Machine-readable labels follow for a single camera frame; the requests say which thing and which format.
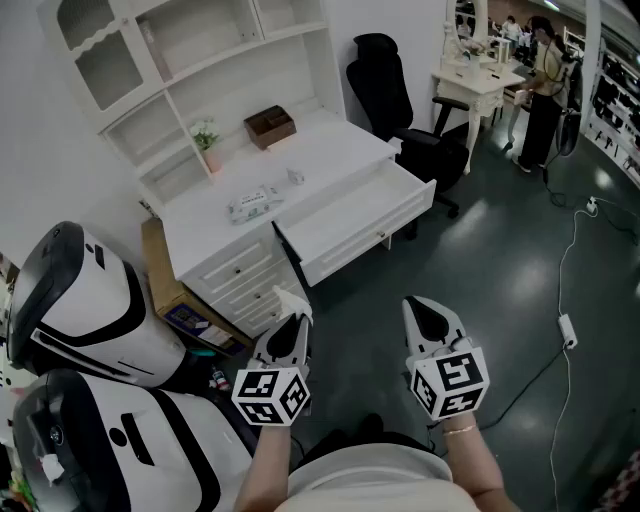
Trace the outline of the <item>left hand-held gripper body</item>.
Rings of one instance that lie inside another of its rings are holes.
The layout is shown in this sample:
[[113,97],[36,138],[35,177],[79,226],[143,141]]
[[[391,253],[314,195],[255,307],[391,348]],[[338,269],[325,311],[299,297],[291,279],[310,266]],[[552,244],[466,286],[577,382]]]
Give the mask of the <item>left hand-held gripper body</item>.
[[236,374],[232,402],[249,425],[290,427],[310,412],[308,374],[306,357],[283,362],[252,357]]

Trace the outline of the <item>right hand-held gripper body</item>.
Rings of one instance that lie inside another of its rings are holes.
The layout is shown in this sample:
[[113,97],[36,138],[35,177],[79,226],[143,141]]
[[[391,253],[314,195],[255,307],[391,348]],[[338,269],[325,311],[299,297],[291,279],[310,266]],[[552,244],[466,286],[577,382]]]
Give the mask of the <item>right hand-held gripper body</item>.
[[432,421],[476,411],[490,385],[483,351],[469,337],[428,357],[410,357],[408,369],[409,390]]

